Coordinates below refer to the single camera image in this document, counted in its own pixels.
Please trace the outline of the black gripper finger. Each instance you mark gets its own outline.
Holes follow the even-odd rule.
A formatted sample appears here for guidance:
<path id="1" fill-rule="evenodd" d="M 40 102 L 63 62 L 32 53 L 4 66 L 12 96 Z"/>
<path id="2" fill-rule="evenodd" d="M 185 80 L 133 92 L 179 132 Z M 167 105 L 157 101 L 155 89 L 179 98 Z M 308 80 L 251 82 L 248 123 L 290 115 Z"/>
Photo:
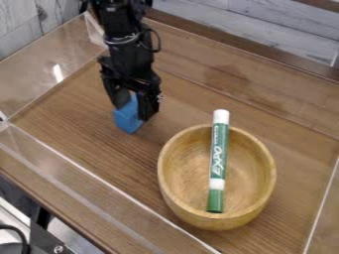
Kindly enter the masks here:
<path id="1" fill-rule="evenodd" d="M 131 100 L 129 91 L 124 87 L 124 82 L 108 76 L 104 76 L 101 80 L 109 101 L 113 107 L 120 109 Z"/>
<path id="2" fill-rule="evenodd" d="M 149 86 L 136 93 L 137 99 L 137 117 L 141 121 L 148 121 L 159 111 L 159 95 L 157 86 Z"/>

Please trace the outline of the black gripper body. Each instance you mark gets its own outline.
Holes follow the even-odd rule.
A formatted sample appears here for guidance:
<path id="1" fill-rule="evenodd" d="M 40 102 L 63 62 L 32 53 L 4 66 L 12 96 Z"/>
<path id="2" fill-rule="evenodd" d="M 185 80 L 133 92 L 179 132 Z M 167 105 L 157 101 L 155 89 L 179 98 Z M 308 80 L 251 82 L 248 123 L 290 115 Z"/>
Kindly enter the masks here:
<path id="1" fill-rule="evenodd" d="M 161 79 L 152 69 L 153 55 L 161 50 L 161 42 L 153 47 L 152 31 L 103 36 L 108 55 L 97 58 L 100 76 L 108 94 L 123 89 L 141 94 L 159 94 Z"/>

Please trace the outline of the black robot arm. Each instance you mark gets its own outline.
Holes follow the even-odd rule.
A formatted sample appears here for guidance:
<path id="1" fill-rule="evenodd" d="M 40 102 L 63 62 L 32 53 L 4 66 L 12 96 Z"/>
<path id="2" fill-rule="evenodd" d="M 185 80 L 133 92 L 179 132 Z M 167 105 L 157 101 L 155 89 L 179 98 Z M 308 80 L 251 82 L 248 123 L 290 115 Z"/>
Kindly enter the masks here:
<path id="1" fill-rule="evenodd" d="M 159 111 L 160 76 L 152 69 L 153 55 L 161 51 L 157 32 L 143 22 L 152 0 L 89 0 L 103 26 L 108 55 L 100 56 L 103 86 L 116 109 L 136 95 L 136 114 L 148 121 Z"/>

